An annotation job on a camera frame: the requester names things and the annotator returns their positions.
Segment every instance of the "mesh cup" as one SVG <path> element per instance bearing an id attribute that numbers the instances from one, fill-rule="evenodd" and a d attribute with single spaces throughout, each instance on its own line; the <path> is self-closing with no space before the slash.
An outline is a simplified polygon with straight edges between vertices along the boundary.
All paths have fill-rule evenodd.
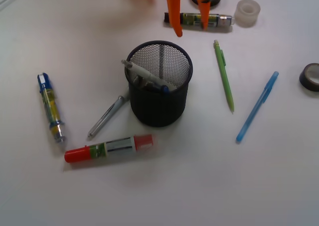
<path id="1" fill-rule="evenodd" d="M 171 42 L 151 41 L 135 48 L 127 60 L 176 86 L 167 94 L 145 91 L 141 88 L 141 84 L 145 84 L 142 78 L 125 68 L 135 116 L 142 123 L 154 127 L 176 121 L 185 109 L 188 83 L 193 74 L 189 55 Z"/>

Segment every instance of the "light blue ballpoint pen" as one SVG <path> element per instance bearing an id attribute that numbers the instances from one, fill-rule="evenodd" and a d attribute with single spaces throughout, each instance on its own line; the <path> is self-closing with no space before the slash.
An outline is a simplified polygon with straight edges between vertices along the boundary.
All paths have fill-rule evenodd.
<path id="1" fill-rule="evenodd" d="M 274 72 L 274 74 L 271 76 L 270 80 L 268 81 L 268 83 L 266 84 L 263 93 L 261 94 L 261 96 L 259 97 L 257 103 L 255 104 L 253 110 L 251 111 L 251 113 L 249 114 L 247 120 L 245 121 L 245 124 L 243 125 L 243 128 L 241 128 L 236 141 L 237 142 L 241 142 L 241 140 L 244 138 L 244 135 L 246 134 L 246 131 L 248 129 L 248 127 L 250 126 L 251 122 L 253 121 L 256 113 L 258 112 L 260 106 L 265 103 L 269 93 L 271 92 L 271 89 L 273 88 L 273 85 L 278 77 L 279 73 L 278 72 Z"/>

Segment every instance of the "white pen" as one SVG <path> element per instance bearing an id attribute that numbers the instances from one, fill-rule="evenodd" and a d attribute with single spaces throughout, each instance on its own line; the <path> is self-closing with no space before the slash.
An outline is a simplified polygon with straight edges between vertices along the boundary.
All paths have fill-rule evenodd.
<path id="1" fill-rule="evenodd" d="M 92 139 L 105 123 L 114 115 L 114 113 L 129 99 L 129 91 L 127 90 L 123 95 L 119 95 L 119 98 L 113 105 L 104 113 L 99 121 L 92 127 L 88 133 L 88 139 Z"/>
<path id="2" fill-rule="evenodd" d="M 143 77 L 146 81 L 156 83 L 160 86 L 166 85 L 170 91 L 173 91 L 176 89 L 176 87 L 173 84 L 168 83 L 167 81 L 159 78 L 158 76 L 155 76 L 154 74 L 150 73 L 145 68 L 142 68 L 141 66 L 139 66 L 133 62 L 129 62 L 127 60 L 122 60 L 121 62 L 125 65 L 125 67 L 127 69 L 129 69 L 129 70 L 135 72 L 137 75 Z"/>

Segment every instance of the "white table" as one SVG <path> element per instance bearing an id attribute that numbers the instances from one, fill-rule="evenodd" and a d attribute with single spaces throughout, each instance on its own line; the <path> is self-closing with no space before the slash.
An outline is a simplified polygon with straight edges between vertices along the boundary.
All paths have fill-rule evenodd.
<path id="1" fill-rule="evenodd" d="M 212 12 L 233 14 L 240 0 Z M 319 62 L 318 0 L 256 0 L 252 28 L 163 27 L 166 0 L 16 0 L 0 11 L 0 225 L 315 226 L 319 98 L 299 74 Z M 189 0 L 181 11 L 197 12 Z M 225 53 L 231 114 L 213 50 Z M 150 40 L 191 57 L 186 109 L 142 125 L 126 104 L 92 142 L 86 134 L 127 87 L 121 59 Z M 244 141 L 235 138 L 274 71 L 279 77 Z M 67 149 L 154 133 L 158 151 L 70 167 L 48 130 L 36 76 L 46 72 L 68 129 Z"/>

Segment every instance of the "green mechanical pencil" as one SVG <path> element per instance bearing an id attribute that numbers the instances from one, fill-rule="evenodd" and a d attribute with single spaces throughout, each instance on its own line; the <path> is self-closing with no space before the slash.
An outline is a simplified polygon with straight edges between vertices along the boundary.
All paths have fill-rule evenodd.
<path id="1" fill-rule="evenodd" d="M 219 66 L 221 80 L 223 81 L 226 99 L 231 112 L 234 113 L 235 111 L 234 100 L 233 100 L 233 96 L 231 95 L 231 90 L 230 90 L 230 86 L 229 86 L 229 82 L 228 82 L 228 78 L 227 78 L 227 74 L 225 70 L 226 61 L 225 61 L 223 50 L 220 49 L 219 43 L 217 40 L 214 41 L 214 48 L 215 48 L 216 58 L 217 58 L 218 66 Z"/>

